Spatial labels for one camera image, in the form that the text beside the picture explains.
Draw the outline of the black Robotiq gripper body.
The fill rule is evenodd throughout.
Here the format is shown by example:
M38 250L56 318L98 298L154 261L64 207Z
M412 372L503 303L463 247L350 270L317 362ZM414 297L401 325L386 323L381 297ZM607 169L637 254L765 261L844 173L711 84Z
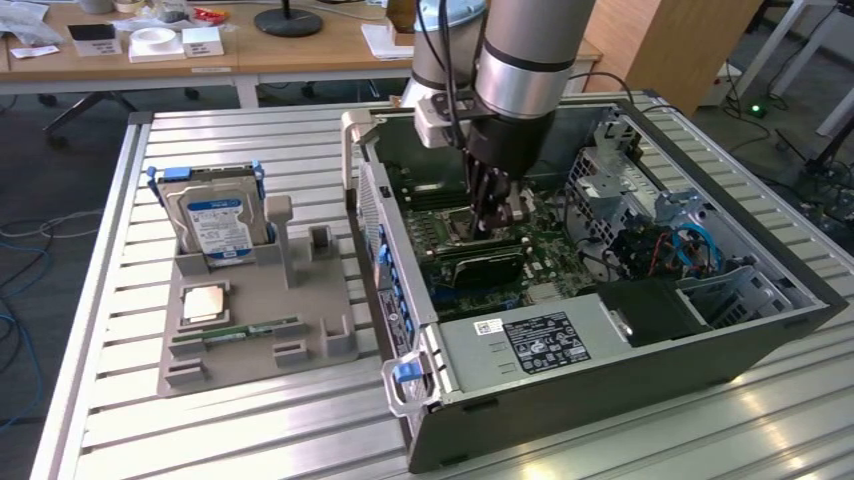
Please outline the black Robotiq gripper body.
M467 150L476 161L520 179L533 166L555 113L535 119L492 116L469 123Z

